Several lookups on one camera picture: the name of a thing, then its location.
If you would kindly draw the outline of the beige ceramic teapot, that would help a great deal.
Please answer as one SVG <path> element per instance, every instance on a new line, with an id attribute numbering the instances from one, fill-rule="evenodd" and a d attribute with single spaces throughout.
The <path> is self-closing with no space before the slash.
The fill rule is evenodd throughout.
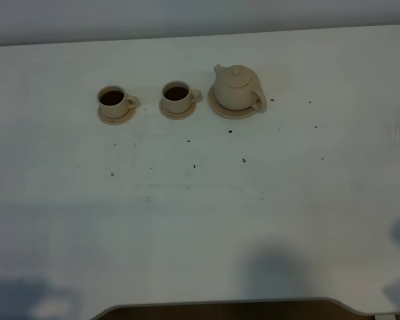
<path id="1" fill-rule="evenodd" d="M 256 112 L 264 111 L 267 99 L 259 77 L 252 69 L 242 65 L 223 67 L 217 64 L 214 72 L 212 88 L 220 106 L 230 111 L 244 111 L 248 108 Z"/>

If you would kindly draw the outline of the beige teapot saucer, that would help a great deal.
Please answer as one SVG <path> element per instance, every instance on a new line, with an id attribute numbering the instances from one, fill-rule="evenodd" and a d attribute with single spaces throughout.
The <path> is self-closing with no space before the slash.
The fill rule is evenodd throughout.
<path id="1" fill-rule="evenodd" d="M 214 89 L 212 87 L 210 87 L 210 89 L 208 91 L 207 99 L 208 99 L 210 108 L 216 114 L 218 114 L 219 116 L 224 117 L 226 119 L 246 119 L 257 113 L 257 111 L 252 107 L 248 107 L 244 110 L 239 110 L 239 111 L 234 111 L 234 110 L 224 108 L 217 101 L 217 99 L 215 97 Z"/>

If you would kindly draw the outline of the right beige cup saucer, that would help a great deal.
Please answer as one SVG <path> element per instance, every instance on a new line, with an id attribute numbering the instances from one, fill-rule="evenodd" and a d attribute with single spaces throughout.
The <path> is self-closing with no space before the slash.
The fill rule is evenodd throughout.
<path id="1" fill-rule="evenodd" d="M 164 108 L 162 99 L 159 102 L 159 110 L 160 110 L 162 116 L 164 116 L 170 120 L 182 120 L 182 119 L 188 118 L 195 112 L 196 107 L 197 107 L 197 103 L 192 103 L 190 108 L 188 108 L 188 110 L 186 110 L 182 113 L 172 113 L 172 112 L 166 110 L 166 108 Z"/>

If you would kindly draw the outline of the beige cup saucer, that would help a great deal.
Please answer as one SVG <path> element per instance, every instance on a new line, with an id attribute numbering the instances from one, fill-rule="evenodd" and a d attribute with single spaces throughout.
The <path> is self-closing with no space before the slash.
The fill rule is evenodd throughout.
<path id="1" fill-rule="evenodd" d="M 97 108 L 98 118 L 107 125 L 120 125 L 129 121 L 136 112 L 136 108 L 129 108 L 127 104 L 106 106 L 100 104 Z"/>
<path id="2" fill-rule="evenodd" d="M 196 107 L 197 107 L 197 103 L 192 103 L 190 108 L 188 108 L 188 110 L 186 110 L 182 113 L 172 113 L 172 112 L 166 110 L 166 108 L 164 108 L 162 99 L 159 102 L 159 110 L 160 110 L 162 116 L 164 116 L 170 120 L 182 120 L 182 119 L 188 118 L 195 112 Z"/>

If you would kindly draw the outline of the right beige teacup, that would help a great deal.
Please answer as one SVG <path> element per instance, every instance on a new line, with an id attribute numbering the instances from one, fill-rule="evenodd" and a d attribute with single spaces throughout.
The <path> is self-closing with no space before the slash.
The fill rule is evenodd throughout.
<path id="1" fill-rule="evenodd" d="M 202 92 L 192 89 L 184 81 L 170 81 L 161 90 L 162 106 L 173 114 L 182 114 L 188 111 L 192 104 L 196 104 L 202 99 Z"/>

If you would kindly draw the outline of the beige teacup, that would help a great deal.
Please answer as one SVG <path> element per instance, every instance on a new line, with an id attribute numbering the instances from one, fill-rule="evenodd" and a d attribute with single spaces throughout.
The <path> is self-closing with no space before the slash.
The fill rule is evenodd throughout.
<path id="1" fill-rule="evenodd" d="M 97 101 L 101 114 L 110 119 L 122 118 L 139 104 L 138 98 L 129 95 L 122 87 L 116 85 L 100 89 Z"/>
<path id="2" fill-rule="evenodd" d="M 170 81 L 161 90 L 162 106 L 173 114 L 182 114 L 188 111 L 192 104 L 196 104 L 202 99 L 202 92 L 192 89 L 184 81 Z"/>

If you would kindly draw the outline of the left beige cup saucer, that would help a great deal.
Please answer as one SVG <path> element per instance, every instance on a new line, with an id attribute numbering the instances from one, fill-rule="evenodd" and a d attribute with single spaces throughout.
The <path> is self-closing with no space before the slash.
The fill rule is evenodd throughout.
<path id="1" fill-rule="evenodd" d="M 97 108 L 98 118 L 107 125 L 120 125 L 129 121 L 136 112 L 136 108 L 129 108 L 127 104 L 106 106 L 100 104 Z"/>

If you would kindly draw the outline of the left beige teacup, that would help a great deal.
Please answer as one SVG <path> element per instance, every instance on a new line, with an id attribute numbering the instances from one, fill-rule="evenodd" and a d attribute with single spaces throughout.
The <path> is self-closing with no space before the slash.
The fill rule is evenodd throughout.
<path id="1" fill-rule="evenodd" d="M 110 119 L 122 118 L 139 104 L 138 98 L 129 95 L 122 87 L 116 85 L 100 89 L 97 101 L 101 114 Z"/>

